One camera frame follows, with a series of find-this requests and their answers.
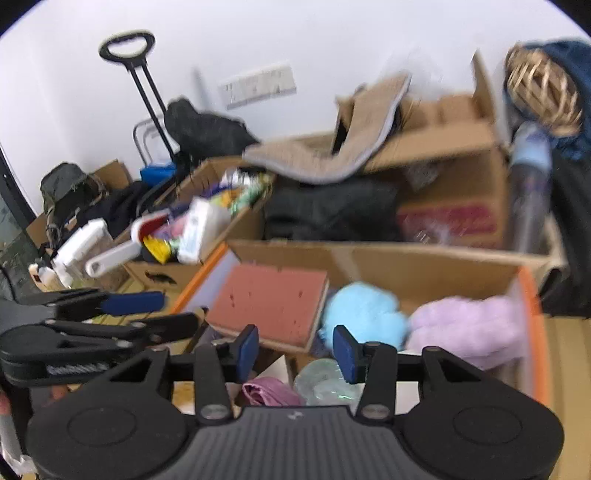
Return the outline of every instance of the scratching pad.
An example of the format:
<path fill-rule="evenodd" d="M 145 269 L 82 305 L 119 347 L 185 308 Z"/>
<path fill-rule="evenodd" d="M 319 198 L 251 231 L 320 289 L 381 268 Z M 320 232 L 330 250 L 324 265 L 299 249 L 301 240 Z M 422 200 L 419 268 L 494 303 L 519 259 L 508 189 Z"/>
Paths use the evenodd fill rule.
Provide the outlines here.
<path fill-rule="evenodd" d="M 297 141 L 288 140 L 250 146 L 242 158 L 305 183 L 342 181 L 359 170 L 382 146 L 409 84 L 410 75 L 401 74 L 358 94 L 349 133 L 339 153 L 333 157 L 322 157 Z"/>
<path fill-rule="evenodd" d="M 324 271 L 237 265 L 207 313 L 207 322 L 230 335 L 253 323 L 262 345 L 306 352 L 317 330 L 327 288 Z"/>

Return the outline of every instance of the light blue plush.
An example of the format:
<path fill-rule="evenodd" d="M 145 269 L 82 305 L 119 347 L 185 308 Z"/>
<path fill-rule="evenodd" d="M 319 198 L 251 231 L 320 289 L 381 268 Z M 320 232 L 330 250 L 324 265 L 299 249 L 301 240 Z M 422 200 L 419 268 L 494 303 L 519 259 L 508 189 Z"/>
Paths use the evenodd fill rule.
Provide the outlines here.
<path fill-rule="evenodd" d="M 341 288 L 324 307 L 320 337 L 331 351 L 337 325 L 345 325 L 359 343 L 377 341 L 398 350 L 408 332 L 396 295 L 362 282 Z"/>

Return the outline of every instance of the red label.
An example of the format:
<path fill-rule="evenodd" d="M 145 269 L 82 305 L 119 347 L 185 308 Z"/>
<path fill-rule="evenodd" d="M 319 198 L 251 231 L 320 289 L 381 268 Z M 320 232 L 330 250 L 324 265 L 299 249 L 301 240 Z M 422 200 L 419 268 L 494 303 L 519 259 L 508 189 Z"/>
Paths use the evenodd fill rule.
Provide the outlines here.
<path fill-rule="evenodd" d="M 399 213 L 398 223 L 403 229 L 420 229 L 429 222 L 446 225 L 452 236 L 495 233 L 496 217 L 487 205 L 435 207 Z"/>

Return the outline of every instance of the orange trim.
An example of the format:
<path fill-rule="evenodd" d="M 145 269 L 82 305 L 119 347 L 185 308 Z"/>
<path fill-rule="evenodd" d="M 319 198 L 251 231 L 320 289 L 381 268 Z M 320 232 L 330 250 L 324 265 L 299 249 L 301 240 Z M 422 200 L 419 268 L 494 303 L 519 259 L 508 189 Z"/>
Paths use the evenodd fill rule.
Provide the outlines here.
<path fill-rule="evenodd" d="M 226 252 L 230 250 L 226 243 L 220 244 L 209 256 L 203 266 L 199 269 L 195 276 L 191 279 L 191 282 L 185 287 L 185 289 L 178 296 L 177 301 L 174 302 L 171 314 L 181 313 L 189 300 L 193 297 L 197 289 L 203 284 L 207 276 L 212 272 L 217 263 L 223 258 Z"/>
<path fill-rule="evenodd" d="M 550 405 L 550 361 L 548 359 L 548 339 L 544 318 L 538 298 L 534 278 L 527 267 L 518 269 L 519 284 L 523 290 L 525 308 L 528 315 L 530 334 L 532 376 L 534 398 L 543 405 Z"/>

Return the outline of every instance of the pink fabric roll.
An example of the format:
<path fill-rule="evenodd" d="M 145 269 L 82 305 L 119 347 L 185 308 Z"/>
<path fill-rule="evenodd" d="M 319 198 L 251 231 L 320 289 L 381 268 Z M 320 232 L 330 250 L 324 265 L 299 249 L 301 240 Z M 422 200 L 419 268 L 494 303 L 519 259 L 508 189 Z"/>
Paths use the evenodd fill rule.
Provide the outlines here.
<path fill-rule="evenodd" d="M 246 382 L 242 391 L 251 405 L 267 407 L 300 407 L 305 405 L 302 398 L 281 380 L 260 377 Z"/>
<path fill-rule="evenodd" d="M 527 341 L 517 307 L 505 296 L 432 301 L 409 318 L 406 348 L 420 352 L 429 345 L 439 346 L 480 369 L 497 367 L 521 356 Z"/>

